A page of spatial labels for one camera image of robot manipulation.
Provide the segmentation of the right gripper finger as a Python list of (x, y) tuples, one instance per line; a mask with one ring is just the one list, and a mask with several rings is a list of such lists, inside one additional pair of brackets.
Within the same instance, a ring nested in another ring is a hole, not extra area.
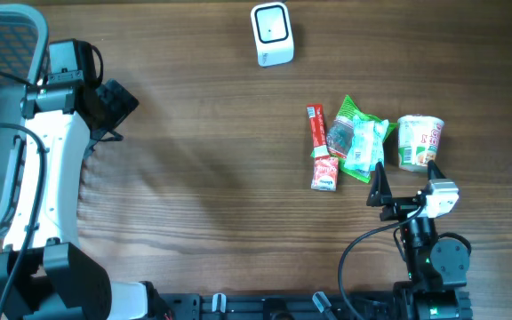
[(434, 160), (428, 161), (428, 183), (426, 186), (427, 191), (437, 191), (443, 186), (445, 180), (444, 174), (439, 170)]
[(382, 207), (392, 203), (392, 192), (388, 184), (387, 175), (382, 162), (375, 165), (374, 179), (372, 180), (371, 190), (366, 200), (366, 205), (370, 207)]

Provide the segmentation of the cup noodles container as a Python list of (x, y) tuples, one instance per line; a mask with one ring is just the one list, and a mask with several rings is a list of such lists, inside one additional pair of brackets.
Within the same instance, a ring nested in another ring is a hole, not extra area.
[(434, 116), (407, 115), (398, 119), (398, 163), (403, 170), (424, 172), (436, 159), (444, 121)]

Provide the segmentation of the teal candy bag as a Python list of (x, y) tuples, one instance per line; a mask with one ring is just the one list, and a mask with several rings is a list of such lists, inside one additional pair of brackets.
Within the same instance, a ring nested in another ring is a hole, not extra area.
[(352, 171), (372, 172), (384, 162), (383, 142), (389, 121), (363, 120), (353, 117), (354, 135), (344, 167)]

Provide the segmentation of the red orange snack packet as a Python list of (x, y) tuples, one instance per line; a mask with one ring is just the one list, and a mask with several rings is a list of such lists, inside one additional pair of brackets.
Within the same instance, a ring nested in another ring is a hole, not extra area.
[(322, 191), (335, 191), (339, 174), (339, 159), (334, 156), (314, 159), (311, 188)]

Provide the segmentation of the green gummy candy bag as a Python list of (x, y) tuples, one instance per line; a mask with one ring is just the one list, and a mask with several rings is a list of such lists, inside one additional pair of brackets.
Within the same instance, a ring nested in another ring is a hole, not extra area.
[(381, 122), (375, 115), (365, 114), (355, 102), (347, 95), (341, 104), (335, 120), (326, 134), (327, 149), (331, 156), (339, 159), (339, 168), (347, 175), (356, 178), (364, 183), (369, 183), (371, 174), (360, 170), (350, 170), (345, 167), (347, 154), (351, 148), (354, 136), (353, 117), (358, 116), (365, 121)]

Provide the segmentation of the red chocolate bar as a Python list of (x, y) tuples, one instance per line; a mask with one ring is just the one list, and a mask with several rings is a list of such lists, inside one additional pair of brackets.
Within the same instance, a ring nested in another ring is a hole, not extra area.
[(324, 126), (324, 111), (321, 104), (307, 105), (308, 119), (313, 141), (313, 157), (329, 157)]

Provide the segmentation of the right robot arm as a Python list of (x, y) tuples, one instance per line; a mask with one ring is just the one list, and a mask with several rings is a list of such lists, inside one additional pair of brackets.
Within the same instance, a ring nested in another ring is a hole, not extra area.
[(467, 285), (470, 242), (453, 232), (440, 234), (435, 220), (452, 211), (460, 190), (437, 165), (428, 163), (428, 183), (410, 197), (392, 196), (382, 164), (376, 164), (367, 204), (380, 207), (382, 221), (397, 221), (407, 282), (393, 287), (398, 319), (469, 320), (473, 310)]

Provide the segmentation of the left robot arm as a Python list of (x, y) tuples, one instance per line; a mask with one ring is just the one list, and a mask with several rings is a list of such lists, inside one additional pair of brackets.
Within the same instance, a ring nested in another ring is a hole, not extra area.
[(138, 101), (103, 77), (98, 49), (75, 39), (49, 47), (50, 72), (0, 97), (0, 319), (146, 319), (145, 283), (112, 281), (78, 240), (84, 160), (119, 140)]

